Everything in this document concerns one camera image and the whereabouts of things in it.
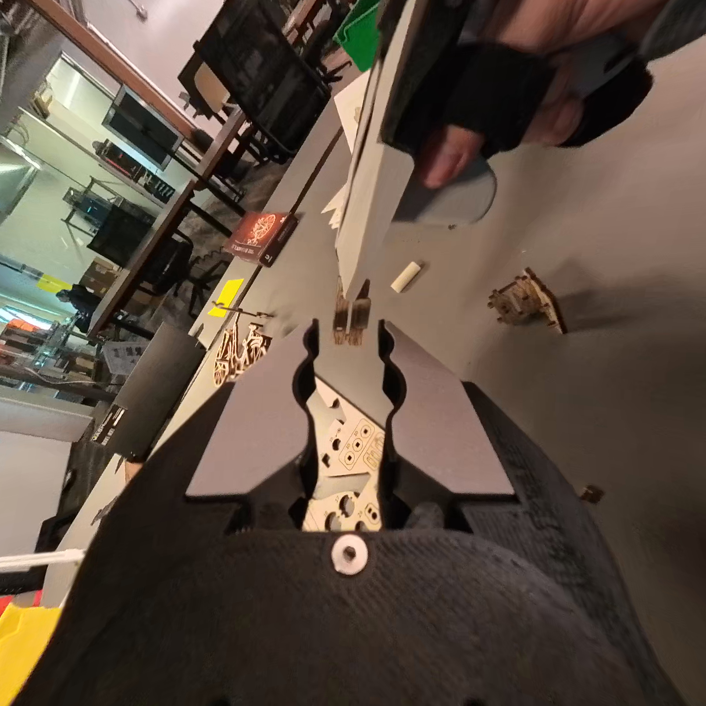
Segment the wall-mounted monitor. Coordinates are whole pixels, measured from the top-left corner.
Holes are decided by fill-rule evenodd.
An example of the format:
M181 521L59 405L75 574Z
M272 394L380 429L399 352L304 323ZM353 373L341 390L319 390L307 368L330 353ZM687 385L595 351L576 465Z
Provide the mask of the wall-mounted monitor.
M101 125L160 171L165 171L183 142L183 135L127 85L116 93Z

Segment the person's right hand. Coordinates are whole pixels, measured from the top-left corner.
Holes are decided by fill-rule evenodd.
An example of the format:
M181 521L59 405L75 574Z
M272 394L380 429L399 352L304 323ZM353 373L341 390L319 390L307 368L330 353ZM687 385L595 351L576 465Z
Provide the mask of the person's right hand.
M481 37L531 54L553 55L557 72L523 138L525 143L559 146L578 128L583 104L570 92L573 69L564 47L608 31L640 43L667 1L499 1ZM445 126L419 153L417 176L428 189L456 179L475 159L484 137Z

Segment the plywood sheet with cut-outs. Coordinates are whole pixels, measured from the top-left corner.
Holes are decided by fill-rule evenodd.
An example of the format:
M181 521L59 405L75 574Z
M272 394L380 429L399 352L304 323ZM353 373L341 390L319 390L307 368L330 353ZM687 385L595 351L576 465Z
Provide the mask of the plywood sheet with cut-outs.
M302 530L379 531L384 429L319 377L307 407L314 422L318 480Z

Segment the yellow sticky note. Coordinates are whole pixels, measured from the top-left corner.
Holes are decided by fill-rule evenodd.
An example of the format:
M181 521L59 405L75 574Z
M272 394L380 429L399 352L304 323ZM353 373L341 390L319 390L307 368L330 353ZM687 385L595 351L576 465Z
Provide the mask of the yellow sticky note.
M207 315L213 318L225 318L231 312L234 301L243 285L243 278L228 279L217 297L212 300Z

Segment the wooden bicycle parts sheet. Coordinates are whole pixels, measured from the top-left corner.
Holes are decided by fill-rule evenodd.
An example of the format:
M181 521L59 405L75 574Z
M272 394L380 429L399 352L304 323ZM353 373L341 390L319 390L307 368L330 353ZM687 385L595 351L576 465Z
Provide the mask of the wooden bicycle parts sheet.
M267 354L272 338L260 323L251 322L244 338L240 337L238 321L226 328L217 345L213 364L213 384L216 388L234 382Z

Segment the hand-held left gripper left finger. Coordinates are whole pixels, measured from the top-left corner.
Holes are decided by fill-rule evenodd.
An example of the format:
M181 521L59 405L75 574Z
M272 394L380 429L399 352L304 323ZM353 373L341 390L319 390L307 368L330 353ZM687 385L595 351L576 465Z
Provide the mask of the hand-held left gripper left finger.
M318 480L315 392L319 322L274 341L232 386L186 491L189 498L311 498Z

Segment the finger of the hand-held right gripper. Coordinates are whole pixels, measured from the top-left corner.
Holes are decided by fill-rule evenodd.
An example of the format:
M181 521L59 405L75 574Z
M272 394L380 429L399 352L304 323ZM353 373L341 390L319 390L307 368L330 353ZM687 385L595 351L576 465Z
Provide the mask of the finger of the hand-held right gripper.
M391 225L411 175L412 156L382 139L395 68L378 59L371 69L349 168L340 225L335 240L342 293L348 301L374 269L374 257Z

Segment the black mesh office chair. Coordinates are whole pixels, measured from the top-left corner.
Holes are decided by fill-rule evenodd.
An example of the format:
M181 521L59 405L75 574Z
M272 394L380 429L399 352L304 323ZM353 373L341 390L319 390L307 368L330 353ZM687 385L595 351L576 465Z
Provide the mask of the black mesh office chair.
M261 1L225 1L178 76L190 103L211 118L222 108L212 107L197 86L202 68L264 138L260 153L278 164L297 154L331 100L320 73L297 54Z
M139 207L111 205L87 247L121 268L130 264L147 237L154 218ZM189 277L192 240L176 232L159 245L143 272L153 295L165 295Z

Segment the yellow plastic object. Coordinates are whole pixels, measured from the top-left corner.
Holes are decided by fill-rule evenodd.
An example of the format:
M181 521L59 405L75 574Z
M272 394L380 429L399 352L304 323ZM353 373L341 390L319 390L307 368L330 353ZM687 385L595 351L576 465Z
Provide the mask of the yellow plastic object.
M47 647L62 608L9 603L1 614L1 705L11 705Z

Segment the small slotted wooden part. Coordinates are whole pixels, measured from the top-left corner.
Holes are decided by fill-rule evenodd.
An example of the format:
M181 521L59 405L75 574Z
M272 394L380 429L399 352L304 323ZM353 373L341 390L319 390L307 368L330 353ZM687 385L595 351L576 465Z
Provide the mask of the small slotted wooden part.
M338 277L332 320L332 339L335 345L362 346L371 312L371 299L368 296L369 286L370 282L367 279L357 298L351 303L345 298L342 279L340 276Z

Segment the brown wooden beam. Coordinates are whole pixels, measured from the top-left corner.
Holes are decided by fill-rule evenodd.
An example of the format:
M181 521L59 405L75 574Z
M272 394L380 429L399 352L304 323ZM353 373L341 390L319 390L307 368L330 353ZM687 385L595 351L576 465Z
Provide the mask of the brown wooden beam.
M193 140L196 130L194 122L122 53L113 49L106 40L83 25L57 1L28 1L28 5L105 73L131 89L157 111L185 140Z

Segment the white paper sheet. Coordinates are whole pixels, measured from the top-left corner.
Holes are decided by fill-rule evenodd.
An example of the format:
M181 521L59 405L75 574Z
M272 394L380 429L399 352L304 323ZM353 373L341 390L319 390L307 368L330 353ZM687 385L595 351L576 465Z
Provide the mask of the white paper sheet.
M338 111L343 128L343 134L345 135L351 154L354 153L370 73L370 70L365 71L334 98L336 110ZM348 197L350 180L351 177L348 176L345 185L331 198L327 206L321 211L322 214L331 214L329 225L333 230L338 230L340 227L342 212L346 198Z

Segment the dark brown model box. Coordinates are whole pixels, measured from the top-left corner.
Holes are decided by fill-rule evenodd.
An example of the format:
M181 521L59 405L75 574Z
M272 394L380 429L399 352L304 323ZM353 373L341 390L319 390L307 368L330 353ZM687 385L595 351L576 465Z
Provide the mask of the dark brown model box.
M245 262L271 268L298 223L293 213L247 211L222 251Z

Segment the white wax stick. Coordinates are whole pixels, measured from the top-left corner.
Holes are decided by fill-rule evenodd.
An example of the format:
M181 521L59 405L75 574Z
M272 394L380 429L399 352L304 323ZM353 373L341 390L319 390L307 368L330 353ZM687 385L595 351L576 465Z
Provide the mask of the white wax stick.
M410 262L401 273L392 281L391 289L401 294L405 289L410 287L411 283L417 278L423 269L423 265L414 261Z

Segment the partly built wooden model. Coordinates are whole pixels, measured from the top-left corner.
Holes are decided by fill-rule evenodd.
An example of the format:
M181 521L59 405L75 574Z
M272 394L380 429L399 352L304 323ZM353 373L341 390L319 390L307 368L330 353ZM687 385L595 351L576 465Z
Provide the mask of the partly built wooden model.
M558 299L531 268L525 268L505 287L494 289L487 308L506 325L524 325L542 318L553 331L561 335L568 332Z

